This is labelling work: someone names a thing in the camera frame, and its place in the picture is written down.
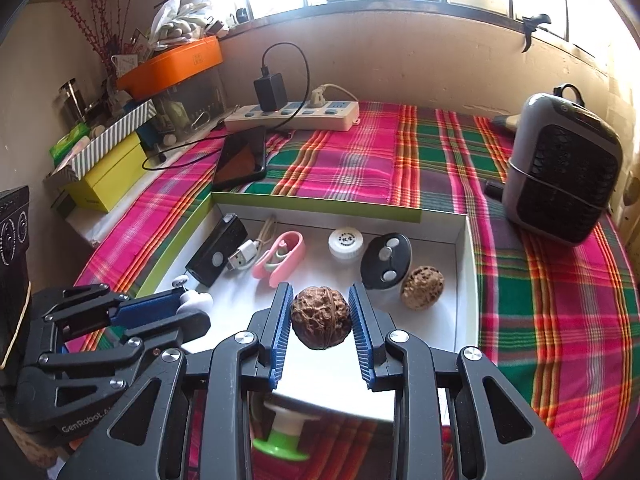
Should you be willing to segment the green white spool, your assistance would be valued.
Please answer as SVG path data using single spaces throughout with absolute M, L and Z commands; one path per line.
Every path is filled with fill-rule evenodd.
M 286 408 L 266 394 L 254 393 L 250 398 L 250 414 L 256 422 L 262 422 L 267 412 L 273 414 L 268 434 L 265 437 L 252 437 L 252 448 L 287 462 L 301 463 L 309 460 L 309 453 L 299 448 L 299 441 L 306 422 L 318 422 L 321 416 Z

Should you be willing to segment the white power strip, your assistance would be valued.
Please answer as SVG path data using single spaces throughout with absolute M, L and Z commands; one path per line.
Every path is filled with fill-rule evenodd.
M 328 101 L 322 107 L 305 104 L 301 110 L 298 108 L 299 102 L 289 102 L 274 112 L 264 112 L 259 105 L 247 105 L 229 115 L 224 125 L 229 132 L 256 127 L 345 132 L 357 125 L 360 117 L 359 104 L 354 101 Z

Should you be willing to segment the orange box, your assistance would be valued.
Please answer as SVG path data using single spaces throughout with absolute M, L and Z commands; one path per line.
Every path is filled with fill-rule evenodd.
M 190 77 L 222 63 L 216 37 L 208 37 L 154 56 L 116 80 L 116 88 L 134 100 L 152 98 Z

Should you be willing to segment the black rectangular device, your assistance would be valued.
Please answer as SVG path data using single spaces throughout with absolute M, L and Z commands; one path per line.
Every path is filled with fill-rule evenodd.
M 236 214 L 225 214 L 186 264 L 186 270 L 200 284 L 212 286 L 246 239 L 247 230 L 240 218 Z

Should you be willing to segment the white bottle cap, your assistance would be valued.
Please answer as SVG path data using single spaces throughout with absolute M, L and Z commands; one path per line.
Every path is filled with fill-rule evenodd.
M 331 255 L 340 261 L 352 261 L 359 258 L 363 251 L 363 235 L 351 226 L 334 230 L 328 238 Z

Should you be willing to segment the clear plastic container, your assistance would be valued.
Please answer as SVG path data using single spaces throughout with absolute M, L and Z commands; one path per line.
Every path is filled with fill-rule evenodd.
M 228 110 L 216 67 L 203 70 L 152 96 L 152 125 L 163 138 L 182 141 Z

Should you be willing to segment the green white cardboard box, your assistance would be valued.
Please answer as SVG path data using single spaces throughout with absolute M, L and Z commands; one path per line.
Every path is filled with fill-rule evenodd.
M 311 198 L 213 193 L 190 215 L 160 255 L 140 286 L 142 296 L 170 289 L 174 278 L 204 243 L 224 214 L 236 214 L 250 236 L 265 220 L 277 220 L 276 231 L 298 231 L 306 255 L 288 278 L 296 292 L 308 286 L 328 286 L 348 292 L 360 278 L 360 263 L 341 262 L 329 250 L 329 236 L 350 226 L 365 240 L 398 232 L 409 237 L 412 263 L 434 266 L 445 277 L 439 300 L 427 310 L 404 306 L 396 289 L 370 292 L 373 307 L 388 312 L 401 330 L 415 334 L 434 348 L 458 352 L 480 341 L 480 307 L 470 220 L 463 214 L 394 206 L 312 200 Z M 288 340 L 283 375 L 276 393 L 334 412 L 391 420 L 392 392 L 372 392 L 362 380 L 352 337 L 324 351 L 310 350 L 297 336 Z

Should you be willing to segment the striped white box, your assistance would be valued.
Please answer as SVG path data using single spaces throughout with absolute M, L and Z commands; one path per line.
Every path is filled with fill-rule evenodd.
M 104 133 L 101 133 L 66 164 L 55 169 L 43 179 L 46 185 L 62 188 L 64 185 L 80 181 L 114 147 L 137 131 L 157 114 L 152 100 L 146 100 L 131 112 L 119 118 Z

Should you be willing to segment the black charger adapter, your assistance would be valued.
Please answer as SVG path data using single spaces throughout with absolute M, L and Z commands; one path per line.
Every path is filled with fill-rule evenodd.
M 281 73 L 262 75 L 254 81 L 258 105 L 263 112 L 275 112 L 288 104 Z

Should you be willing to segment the white plug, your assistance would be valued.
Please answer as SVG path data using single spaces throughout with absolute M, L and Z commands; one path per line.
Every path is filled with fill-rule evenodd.
M 345 89 L 338 84 L 331 84 L 328 82 L 327 84 L 320 84 L 320 86 L 314 88 L 310 92 L 310 96 L 308 98 L 308 106 L 311 108 L 319 108 L 326 105 L 326 90 L 335 89 L 345 96 L 349 96 L 350 99 L 354 102 L 358 101 L 358 98 L 350 91 Z

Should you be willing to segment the pink clip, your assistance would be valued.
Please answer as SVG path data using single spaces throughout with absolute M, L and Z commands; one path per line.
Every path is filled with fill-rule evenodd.
M 256 280 L 267 280 L 271 288 L 286 282 L 306 256 L 303 234 L 286 231 L 279 235 L 271 247 L 257 260 L 252 269 Z

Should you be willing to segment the black window latch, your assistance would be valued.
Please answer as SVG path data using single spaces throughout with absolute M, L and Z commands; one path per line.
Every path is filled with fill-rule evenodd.
M 524 47 L 522 52 L 526 53 L 532 46 L 533 32 L 536 32 L 540 25 L 550 25 L 551 18 L 548 14 L 545 13 L 531 16 L 530 18 L 528 18 L 527 16 L 523 16 L 522 23 L 522 31 L 524 35 Z

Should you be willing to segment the grey hair dryer nozzle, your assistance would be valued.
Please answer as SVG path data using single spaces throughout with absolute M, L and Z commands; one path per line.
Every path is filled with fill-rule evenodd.
M 520 114 L 515 115 L 499 115 L 491 119 L 490 124 L 501 132 L 515 134 L 518 131 L 520 123 Z

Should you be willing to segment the yellow box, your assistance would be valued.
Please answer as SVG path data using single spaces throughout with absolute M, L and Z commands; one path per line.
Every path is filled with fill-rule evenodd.
M 142 177 L 145 152 L 136 132 L 115 145 L 80 181 L 63 186 L 81 208 L 110 212 Z

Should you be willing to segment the black oval remote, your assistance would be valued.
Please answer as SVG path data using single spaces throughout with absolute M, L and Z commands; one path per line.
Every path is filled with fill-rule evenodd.
M 401 233 L 372 238 L 360 261 L 363 286 L 369 290 L 391 289 L 409 272 L 412 261 L 410 240 Z

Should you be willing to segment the black smartphone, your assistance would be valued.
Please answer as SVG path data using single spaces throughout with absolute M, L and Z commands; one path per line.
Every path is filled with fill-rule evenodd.
M 267 173 L 267 130 L 256 127 L 227 136 L 212 180 L 212 191 L 262 180 Z

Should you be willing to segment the grey black small heater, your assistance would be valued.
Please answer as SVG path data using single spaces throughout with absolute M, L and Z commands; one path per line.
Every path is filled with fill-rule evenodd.
M 522 228 L 582 244 L 608 209 L 623 149 L 614 129 L 586 107 L 572 84 L 523 105 L 501 203 Z

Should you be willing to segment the red branch decoration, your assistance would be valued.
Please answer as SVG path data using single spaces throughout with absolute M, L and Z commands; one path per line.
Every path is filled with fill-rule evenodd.
M 82 36 L 99 57 L 108 76 L 116 74 L 112 62 L 114 55 L 125 53 L 126 28 L 132 0 L 88 0 L 89 16 L 86 18 L 73 0 L 58 0 L 78 26 Z

